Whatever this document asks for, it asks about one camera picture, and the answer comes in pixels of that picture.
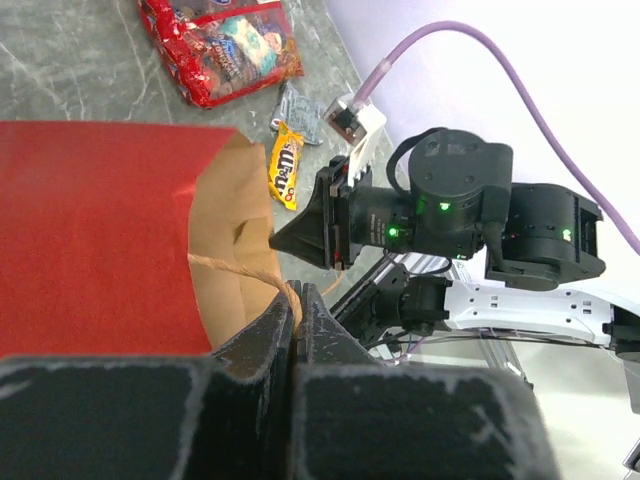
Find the red cookie snack bag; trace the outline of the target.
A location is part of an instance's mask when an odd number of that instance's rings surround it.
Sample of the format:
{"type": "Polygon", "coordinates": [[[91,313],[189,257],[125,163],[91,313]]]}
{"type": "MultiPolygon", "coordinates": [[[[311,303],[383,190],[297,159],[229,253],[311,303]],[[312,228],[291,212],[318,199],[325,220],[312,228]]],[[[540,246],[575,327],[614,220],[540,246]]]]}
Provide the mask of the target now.
{"type": "Polygon", "coordinates": [[[193,106],[212,109],[304,75],[281,1],[137,5],[169,74],[193,106]]]}

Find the yellow M&M packet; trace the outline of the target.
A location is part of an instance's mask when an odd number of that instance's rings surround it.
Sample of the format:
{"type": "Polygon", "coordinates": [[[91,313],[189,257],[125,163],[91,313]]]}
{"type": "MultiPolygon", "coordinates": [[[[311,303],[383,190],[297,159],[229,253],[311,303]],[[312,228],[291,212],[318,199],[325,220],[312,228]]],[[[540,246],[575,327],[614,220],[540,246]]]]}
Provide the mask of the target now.
{"type": "Polygon", "coordinates": [[[297,209],[296,181],[304,136],[281,122],[268,168],[271,196],[290,211],[297,209]]]}

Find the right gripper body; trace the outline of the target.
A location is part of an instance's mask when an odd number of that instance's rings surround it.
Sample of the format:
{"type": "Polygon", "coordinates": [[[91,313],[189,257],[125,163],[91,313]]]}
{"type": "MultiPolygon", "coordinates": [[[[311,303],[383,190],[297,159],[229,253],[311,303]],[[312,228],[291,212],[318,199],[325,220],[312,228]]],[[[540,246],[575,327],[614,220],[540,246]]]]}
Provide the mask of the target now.
{"type": "Polygon", "coordinates": [[[336,156],[329,165],[319,172],[322,180],[321,203],[323,220],[323,253],[320,266],[326,270],[347,270],[358,258],[363,245],[352,239],[356,231],[351,219],[355,194],[372,186],[373,175],[370,167],[355,182],[348,185],[348,158],[336,156]]]}

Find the red paper bag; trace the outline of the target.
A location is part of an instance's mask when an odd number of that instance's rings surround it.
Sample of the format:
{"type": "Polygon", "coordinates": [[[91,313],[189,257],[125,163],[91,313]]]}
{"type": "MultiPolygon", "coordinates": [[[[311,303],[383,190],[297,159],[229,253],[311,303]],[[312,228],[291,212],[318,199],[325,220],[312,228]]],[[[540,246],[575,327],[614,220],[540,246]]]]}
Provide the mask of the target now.
{"type": "Polygon", "coordinates": [[[233,128],[1,124],[1,352],[200,354],[276,289],[267,160],[233,128]]]}

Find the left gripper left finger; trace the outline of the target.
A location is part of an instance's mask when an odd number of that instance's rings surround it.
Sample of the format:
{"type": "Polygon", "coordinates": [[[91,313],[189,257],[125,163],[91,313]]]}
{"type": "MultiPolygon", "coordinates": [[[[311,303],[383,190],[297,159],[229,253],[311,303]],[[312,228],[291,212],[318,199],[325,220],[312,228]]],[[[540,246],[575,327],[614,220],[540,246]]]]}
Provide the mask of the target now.
{"type": "Polygon", "coordinates": [[[278,295],[213,354],[1,364],[5,479],[283,479],[293,315],[278,295]]]}

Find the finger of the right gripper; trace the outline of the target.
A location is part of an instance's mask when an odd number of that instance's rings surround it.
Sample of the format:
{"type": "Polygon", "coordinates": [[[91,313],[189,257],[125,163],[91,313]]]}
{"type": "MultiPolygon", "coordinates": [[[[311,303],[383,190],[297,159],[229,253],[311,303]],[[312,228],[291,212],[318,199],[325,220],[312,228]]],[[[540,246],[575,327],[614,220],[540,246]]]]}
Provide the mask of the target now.
{"type": "Polygon", "coordinates": [[[317,174],[307,206],[269,239],[269,246],[321,269],[330,268],[326,178],[317,174]]]}

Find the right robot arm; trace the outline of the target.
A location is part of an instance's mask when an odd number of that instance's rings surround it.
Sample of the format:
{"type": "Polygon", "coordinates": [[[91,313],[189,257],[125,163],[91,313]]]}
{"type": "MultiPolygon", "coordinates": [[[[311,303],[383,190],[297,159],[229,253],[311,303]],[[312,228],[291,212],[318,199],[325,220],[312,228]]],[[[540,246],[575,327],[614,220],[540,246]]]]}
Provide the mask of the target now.
{"type": "Polygon", "coordinates": [[[638,310],[572,289],[605,270],[599,207],[559,185],[516,183],[512,164],[509,146],[442,127],[396,148],[384,188],[370,172],[348,182],[334,158],[270,245],[338,271],[364,247],[383,252],[333,310],[365,348],[462,331],[576,340],[637,362],[638,310]]]}

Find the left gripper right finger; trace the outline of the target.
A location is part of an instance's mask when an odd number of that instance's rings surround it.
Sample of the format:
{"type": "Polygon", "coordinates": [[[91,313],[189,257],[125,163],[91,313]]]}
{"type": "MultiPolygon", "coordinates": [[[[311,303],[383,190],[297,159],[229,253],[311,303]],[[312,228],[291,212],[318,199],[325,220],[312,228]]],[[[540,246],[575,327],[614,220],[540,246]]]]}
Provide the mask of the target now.
{"type": "Polygon", "coordinates": [[[536,398],[518,377],[459,366],[391,367],[300,290],[292,403],[296,479],[556,479],[536,398]]]}

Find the silver foil snack packet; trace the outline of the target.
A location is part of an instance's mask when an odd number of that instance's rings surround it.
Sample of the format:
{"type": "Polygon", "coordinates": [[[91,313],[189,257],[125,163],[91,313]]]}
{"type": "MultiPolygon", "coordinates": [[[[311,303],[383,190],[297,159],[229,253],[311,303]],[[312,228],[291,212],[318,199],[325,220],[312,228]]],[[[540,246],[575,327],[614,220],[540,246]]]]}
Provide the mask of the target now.
{"type": "Polygon", "coordinates": [[[324,112],[321,103],[309,99],[287,81],[279,88],[279,99],[269,127],[277,132],[284,122],[295,133],[301,134],[306,144],[319,146],[323,143],[321,131],[324,112]]]}

